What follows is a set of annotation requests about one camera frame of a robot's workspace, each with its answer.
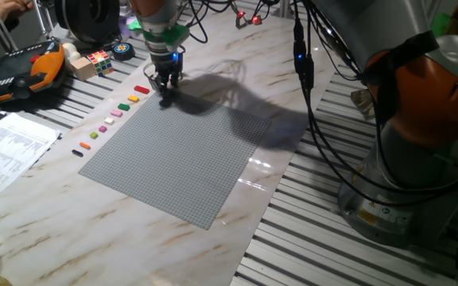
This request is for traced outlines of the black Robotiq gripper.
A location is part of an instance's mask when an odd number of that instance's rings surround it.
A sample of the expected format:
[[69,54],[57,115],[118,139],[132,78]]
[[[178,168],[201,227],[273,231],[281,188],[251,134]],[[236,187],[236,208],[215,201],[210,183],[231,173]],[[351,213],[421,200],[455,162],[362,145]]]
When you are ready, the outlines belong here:
[[[172,87],[179,87],[179,82],[183,71],[184,52],[167,52],[165,54],[151,54],[151,60],[155,71],[161,74],[170,75],[170,84]],[[160,75],[154,76],[154,89],[161,96],[167,96],[169,93],[168,79]]]

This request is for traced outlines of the person's hand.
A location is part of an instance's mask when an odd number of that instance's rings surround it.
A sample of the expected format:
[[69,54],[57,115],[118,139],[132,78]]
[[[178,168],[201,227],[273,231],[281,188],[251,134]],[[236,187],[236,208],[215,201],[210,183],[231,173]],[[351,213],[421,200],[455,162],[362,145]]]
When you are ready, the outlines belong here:
[[0,18],[7,19],[19,18],[33,8],[33,2],[27,0],[0,0]]

